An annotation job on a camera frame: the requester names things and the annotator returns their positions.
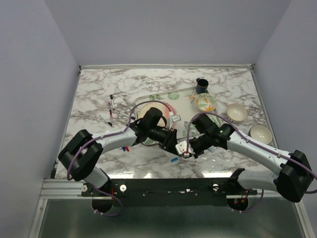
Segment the white marker black eraser cap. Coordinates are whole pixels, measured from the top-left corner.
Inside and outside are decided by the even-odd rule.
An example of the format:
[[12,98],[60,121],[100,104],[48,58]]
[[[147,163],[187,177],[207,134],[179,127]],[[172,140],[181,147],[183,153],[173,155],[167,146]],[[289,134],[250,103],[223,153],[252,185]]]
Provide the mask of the white marker black eraser cap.
[[103,122],[107,123],[110,127],[113,127],[113,124],[110,121],[108,121],[105,117],[103,117],[102,115],[99,115],[99,117]]

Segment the light blue highlighter pen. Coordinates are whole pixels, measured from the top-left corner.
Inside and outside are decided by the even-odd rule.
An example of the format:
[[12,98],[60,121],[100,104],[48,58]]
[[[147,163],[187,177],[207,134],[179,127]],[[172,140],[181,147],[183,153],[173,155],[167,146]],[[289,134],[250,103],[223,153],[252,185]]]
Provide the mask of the light blue highlighter pen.
[[215,148],[214,147],[209,147],[208,150],[213,153],[215,151]]

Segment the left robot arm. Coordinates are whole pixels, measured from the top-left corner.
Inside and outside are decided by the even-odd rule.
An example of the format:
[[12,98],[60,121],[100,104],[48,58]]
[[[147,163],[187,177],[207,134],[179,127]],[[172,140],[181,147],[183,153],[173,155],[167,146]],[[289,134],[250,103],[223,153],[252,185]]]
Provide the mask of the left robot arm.
[[97,195],[104,196],[109,192],[110,178],[96,166],[101,154],[135,146],[149,138],[158,142],[164,151],[176,155],[177,129],[158,126],[160,119],[167,122],[159,109],[151,107],[142,118],[112,133],[94,138],[85,129],[79,131],[58,155],[67,169],[67,179],[83,180],[93,186]]

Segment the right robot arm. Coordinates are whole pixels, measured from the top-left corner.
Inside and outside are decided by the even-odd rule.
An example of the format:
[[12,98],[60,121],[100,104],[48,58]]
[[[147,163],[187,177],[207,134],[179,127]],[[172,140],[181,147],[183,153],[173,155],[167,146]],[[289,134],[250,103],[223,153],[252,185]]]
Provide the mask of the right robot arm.
[[209,147],[220,147],[244,155],[269,169],[269,173],[260,175],[243,171],[238,177],[228,181],[228,189],[239,194],[245,189],[263,189],[277,191],[291,202],[300,202],[305,194],[310,194],[309,186],[316,179],[307,156],[295,150],[293,153],[273,148],[252,139],[240,131],[231,121],[217,126],[209,118],[209,113],[198,113],[190,124],[201,133],[198,138],[187,139],[187,152],[195,156]]

